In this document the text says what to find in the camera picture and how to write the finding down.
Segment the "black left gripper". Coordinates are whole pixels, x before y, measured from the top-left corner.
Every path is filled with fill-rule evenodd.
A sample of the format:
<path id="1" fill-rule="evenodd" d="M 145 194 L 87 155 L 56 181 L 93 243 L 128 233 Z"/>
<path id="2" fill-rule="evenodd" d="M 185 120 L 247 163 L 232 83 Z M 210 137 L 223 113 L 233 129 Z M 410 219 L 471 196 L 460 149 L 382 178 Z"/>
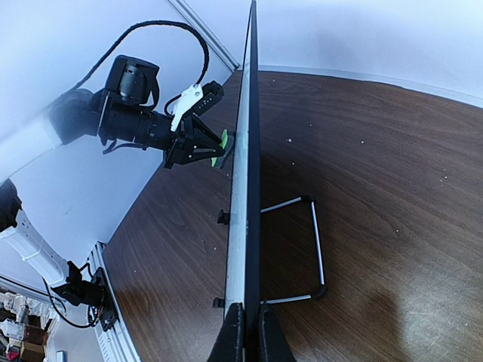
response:
<path id="1" fill-rule="evenodd" d="M 221 139 L 198 116 L 183 119 L 172 138 L 171 147 L 164 151 L 163 167 L 186 165 L 209 158 L 224 156 L 222 148 L 202 151 L 193 147 L 218 147 Z"/>

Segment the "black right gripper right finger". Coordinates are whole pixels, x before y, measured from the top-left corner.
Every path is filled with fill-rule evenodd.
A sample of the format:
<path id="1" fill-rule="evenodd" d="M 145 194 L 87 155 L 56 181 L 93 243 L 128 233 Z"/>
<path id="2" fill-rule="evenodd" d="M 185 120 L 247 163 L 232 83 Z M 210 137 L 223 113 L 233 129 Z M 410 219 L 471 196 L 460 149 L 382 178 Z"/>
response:
<path id="1" fill-rule="evenodd" d="M 296 361 L 275 312 L 266 303 L 262 304 L 260 307 L 258 333 L 259 361 Z"/>

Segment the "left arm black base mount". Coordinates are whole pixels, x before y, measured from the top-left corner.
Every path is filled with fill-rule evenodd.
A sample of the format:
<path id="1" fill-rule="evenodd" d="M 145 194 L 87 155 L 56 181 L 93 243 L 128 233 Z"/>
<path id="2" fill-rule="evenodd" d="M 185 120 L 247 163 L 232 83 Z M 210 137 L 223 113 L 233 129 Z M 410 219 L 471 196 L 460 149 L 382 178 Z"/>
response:
<path id="1" fill-rule="evenodd" d="M 112 293 L 109 291 L 108 278 L 104 269 L 99 267 L 94 274 L 91 274 L 91 267 L 88 262 L 81 268 L 78 268 L 72 261 L 68 261 L 67 265 L 67 277 L 59 287 L 49 287 L 45 281 L 53 309 L 63 321 L 72 327 L 87 329 L 99 324 L 103 332 L 112 329 L 118 320 L 118 311 Z M 54 304 L 51 291 L 75 307 L 81 304 L 86 305 L 88 307 L 88 323 L 85 325 L 75 324 L 61 314 Z"/>

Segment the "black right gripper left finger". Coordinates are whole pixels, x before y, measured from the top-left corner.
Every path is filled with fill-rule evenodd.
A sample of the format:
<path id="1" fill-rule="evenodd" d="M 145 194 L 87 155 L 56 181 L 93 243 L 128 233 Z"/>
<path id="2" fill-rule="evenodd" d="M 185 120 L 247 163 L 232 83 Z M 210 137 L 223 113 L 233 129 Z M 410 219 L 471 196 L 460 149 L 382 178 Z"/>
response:
<path id="1" fill-rule="evenodd" d="M 207 362 L 243 361 L 245 311 L 241 303 L 233 303 L 226 313 Z"/>

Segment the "green whiteboard eraser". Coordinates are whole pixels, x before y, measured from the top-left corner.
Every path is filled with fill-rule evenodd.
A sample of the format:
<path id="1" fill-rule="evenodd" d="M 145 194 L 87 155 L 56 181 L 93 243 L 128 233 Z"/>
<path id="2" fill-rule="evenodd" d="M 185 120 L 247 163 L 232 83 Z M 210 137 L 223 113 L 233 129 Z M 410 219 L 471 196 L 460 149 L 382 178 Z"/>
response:
<path id="1" fill-rule="evenodd" d="M 211 159 L 211 166 L 215 169 L 222 169 L 226 164 L 229 156 L 232 154 L 235 146 L 235 133 L 225 129 L 222 132 L 220 147 L 223 150 L 221 156 Z"/>

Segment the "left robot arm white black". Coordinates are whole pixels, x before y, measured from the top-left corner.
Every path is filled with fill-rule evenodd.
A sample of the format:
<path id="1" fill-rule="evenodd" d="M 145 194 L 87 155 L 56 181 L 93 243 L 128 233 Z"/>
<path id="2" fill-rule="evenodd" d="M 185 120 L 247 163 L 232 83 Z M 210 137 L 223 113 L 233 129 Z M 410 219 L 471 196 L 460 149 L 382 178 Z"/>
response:
<path id="1" fill-rule="evenodd" d="M 1 239 L 10 244 L 53 288 L 80 277 L 35 229 L 23 211 L 11 176 L 43 154 L 83 136 L 99 137 L 105 153 L 120 148 L 163 152 L 163 165 L 189 164 L 225 155 L 226 142 L 200 119 L 221 101 L 223 87 L 195 84 L 176 98 L 173 115 L 155 111 L 159 67 L 124 55 L 115 58 L 102 90 L 75 90 L 47 115 L 1 144 Z"/>

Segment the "white whiteboard with writing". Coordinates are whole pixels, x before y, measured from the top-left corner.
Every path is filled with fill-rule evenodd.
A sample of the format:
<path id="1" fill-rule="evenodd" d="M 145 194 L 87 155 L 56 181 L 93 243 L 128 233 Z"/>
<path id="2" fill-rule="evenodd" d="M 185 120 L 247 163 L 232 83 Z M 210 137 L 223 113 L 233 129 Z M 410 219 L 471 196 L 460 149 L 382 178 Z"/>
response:
<path id="1" fill-rule="evenodd" d="M 241 73 L 232 163 L 226 256 L 225 316 L 235 312 L 235 352 L 259 360 L 260 310 L 260 101 L 257 3 L 251 2 Z"/>

